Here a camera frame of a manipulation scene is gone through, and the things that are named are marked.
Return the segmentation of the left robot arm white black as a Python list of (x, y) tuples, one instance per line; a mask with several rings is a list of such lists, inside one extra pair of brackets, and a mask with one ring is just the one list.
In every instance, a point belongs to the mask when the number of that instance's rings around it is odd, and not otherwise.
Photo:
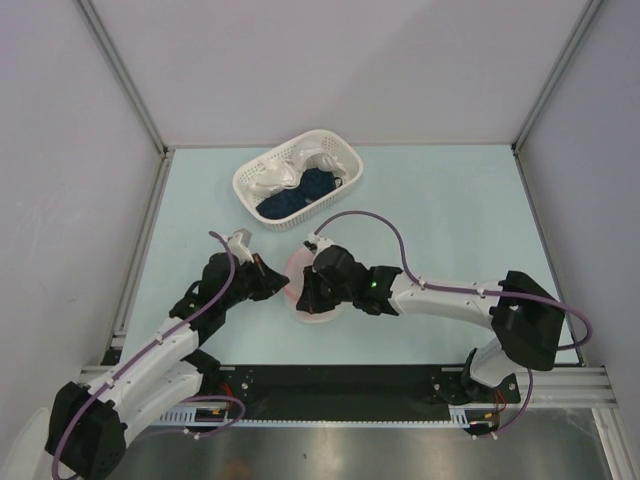
[(84, 479), (105, 479), (127, 448), (176, 404), (221, 387), (219, 363), (202, 345), (246, 300), (267, 300), (289, 280), (253, 254), (217, 253), (147, 343), (105, 374), (69, 382), (54, 399), (45, 450)]

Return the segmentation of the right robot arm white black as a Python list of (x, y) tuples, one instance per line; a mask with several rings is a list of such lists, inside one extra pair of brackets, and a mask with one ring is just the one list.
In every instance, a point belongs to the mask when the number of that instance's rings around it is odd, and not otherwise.
[(464, 321), (491, 331), (493, 339), (471, 350), (460, 374), (464, 398), (484, 401), (520, 368), (549, 371), (560, 349), (564, 312), (520, 271), (498, 282), (468, 286), (429, 284), (393, 266), (366, 267), (345, 248), (306, 243), (296, 308), (310, 315), (349, 303), (368, 315), (425, 314)]

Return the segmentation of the pink mesh laundry bag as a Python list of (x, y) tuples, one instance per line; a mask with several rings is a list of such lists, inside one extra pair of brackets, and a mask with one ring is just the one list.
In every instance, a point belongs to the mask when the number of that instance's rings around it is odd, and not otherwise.
[(284, 275), (289, 278), (289, 283), (284, 287), (284, 300), (291, 315), (303, 324), (321, 324), (336, 320), (344, 310), (343, 305), (337, 306), (329, 312), (310, 314), (296, 309), (296, 304), (301, 297), (304, 276), (303, 270), (310, 266), (313, 261), (313, 254), (306, 248), (297, 249), (288, 259)]

